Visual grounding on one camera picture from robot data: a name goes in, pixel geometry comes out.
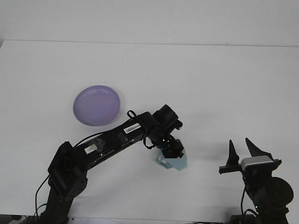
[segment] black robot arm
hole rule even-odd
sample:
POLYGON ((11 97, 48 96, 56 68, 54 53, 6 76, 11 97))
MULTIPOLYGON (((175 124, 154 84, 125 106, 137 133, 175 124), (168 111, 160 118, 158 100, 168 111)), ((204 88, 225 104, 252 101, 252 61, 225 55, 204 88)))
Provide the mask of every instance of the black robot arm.
POLYGON ((87 171, 134 143, 149 138, 160 148, 165 158, 182 157, 184 149, 170 133, 183 125, 176 113, 167 105, 153 115, 145 112, 131 116, 122 125, 73 147, 63 143, 51 162, 49 172, 50 193, 46 210, 36 220, 42 224, 64 224, 73 199, 87 186, 87 171))
MULTIPOLYGON (((230 140, 228 161, 219 168, 219 173, 242 173, 246 193, 257 211, 256 220, 247 221, 247 224, 288 224, 286 205, 293 200, 293 190, 285 180, 272 177, 272 171, 279 167, 281 160, 273 159, 270 153, 260 150, 249 139, 245 140, 252 157, 239 164, 239 156, 230 140)), ((246 219, 244 215, 232 216, 230 224, 243 221, 238 217, 246 219)))

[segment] barcode sticker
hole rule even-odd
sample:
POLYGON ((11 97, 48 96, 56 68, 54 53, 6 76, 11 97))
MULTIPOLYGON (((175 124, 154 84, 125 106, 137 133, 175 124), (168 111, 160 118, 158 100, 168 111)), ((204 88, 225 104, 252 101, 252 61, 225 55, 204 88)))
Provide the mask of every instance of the barcode sticker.
POLYGON ((97 146, 95 144, 93 144, 93 145, 85 148, 85 152, 86 152, 86 154, 90 154, 97 149, 98 149, 97 146))
POLYGON ((130 127, 127 127, 125 128, 123 131, 126 133, 126 134, 129 134, 130 132, 138 129, 138 128, 141 128, 140 124, 136 123, 136 124, 133 124, 131 125, 130 127))

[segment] cable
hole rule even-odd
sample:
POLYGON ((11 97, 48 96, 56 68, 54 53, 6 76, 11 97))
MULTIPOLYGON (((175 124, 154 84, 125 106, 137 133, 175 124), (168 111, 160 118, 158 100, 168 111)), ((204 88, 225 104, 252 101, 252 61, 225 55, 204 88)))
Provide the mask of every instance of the cable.
POLYGON ((195 222, 195 223, 186 223, 186 224, 223 224, 223 223, 195 222))
MULTIPOLYGON (((131 119, 133 119, 134 117, 137 116, 137 114, 136 114, 134 111, 132 111, 132 110, 129 110, 129 111, 127 112, 127 115, 128 115, 131 119)), ((104 132, 99 132, 99 133, 96 133, 96 134, 92 134, 92 135, 90 135, 90 136, 88 136, 88 137, 82 139, 82 140, 81 140, 80 142, 78 142, 74 147, 77 147, 80 143, 82 143, 83 141, 85 141, 85 140, 87 140, 87 139, 89 139, 89 138, 91 138, 91 137, 93 137, 93 136, 100 135, 100 134, 104 134, 104 133, 106 133, 106 132, 108 132, 108 131, 104 131, 104 132)))
MULTIPOLYGON (((47 205, 47 203, 42 204, 41 206, 39 206, 39 207, 37 208, 37 210, 39 210, 41 207, 43 207, 43 206, 45 206, 45 205, 47 205)), ((29 220, 32 218, 32 216, 25 216, 25 217, 26 217, 26 219, 27 219, 26 224, 28 224, 28 222, 29 222, 29 220)))
POLYGON ((47 176, 47 178, 42 182, 42 184, 39 186, 39 188, 37 189, 36 191, 36 218, 37 218, 37 221, 39 222, 39 217, 38 217, 38 208, 37 208, 37 193, 39 192, 39 190, 41 189, 41 187, 43 186, 43 184, 48 180, 48 178, 50 177, 50 174, 47 176))
POLYGON ((99 132, 99 133, 96 133, 96 134, 92 134, 92 135, 90 135, 90 136, 88 136, 88 137, 82 139, 82 140, 81 140, 80 142, 78 142, 74 147, 77 147, 81 142, 83 142, 83 141, 85 141, 85 140, 87 140, 87 139, 89 139, 89 138, 91 138, 91 137, 93 137, 93 136, 100 135, 100 134, 103 134, 103 133, 106 133, 106 132, 107 132, 107 131, 105 131, 105 132, 99 132))
POLYGON ((244 191, 243 191, 242 198, 241 198, 241 214, 242 214, 243 218, 244 218, 243 201, 244 201, 244 197, 245 197, 245 191, 246 191, 246 186, 244 187, 244 191))
POLYGON ((246 212, 250 211, 255 217, 257 217, 257 213, 255 211, 253 211, 252 209, 247 209, 245 212, 244 212, 244 215, 246 215, 246 212))

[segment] lavender plate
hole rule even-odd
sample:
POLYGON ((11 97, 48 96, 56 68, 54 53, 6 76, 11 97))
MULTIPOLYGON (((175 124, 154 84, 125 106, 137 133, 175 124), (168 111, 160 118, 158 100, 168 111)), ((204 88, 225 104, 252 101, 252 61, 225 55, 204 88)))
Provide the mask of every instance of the lavender plate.
POLYGON ((94 85, 81 91, 73 105, 75 117, 83 124, 103 126, 119 113, 120 99, 108 86, 94 85))

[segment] white table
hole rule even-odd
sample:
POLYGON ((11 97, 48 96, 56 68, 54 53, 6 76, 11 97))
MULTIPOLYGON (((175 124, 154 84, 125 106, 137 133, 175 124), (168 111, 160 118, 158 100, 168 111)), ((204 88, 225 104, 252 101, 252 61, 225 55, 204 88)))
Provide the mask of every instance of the white table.
MULTIPOLYGON (((273 172, 295 192, 298 219, 299 48, 4 41, 0 49, 0 213, 33 214, 34 195, 57 148, 122 124, 127 110, 168 104, 188 168, 166 170, 142 143, 88 172, 70 216, 227 221, 240 213, 240 173, 218 174, 232 139, 245 137, 283 164, 273 172), (111 124, 79 123, 72 103, 84 88, 114 88, 121 111, 111 124)), ((38 204, 46 202, 42 188, 38 204)), ((244 207, 252 207, 246 198, 244 207)))

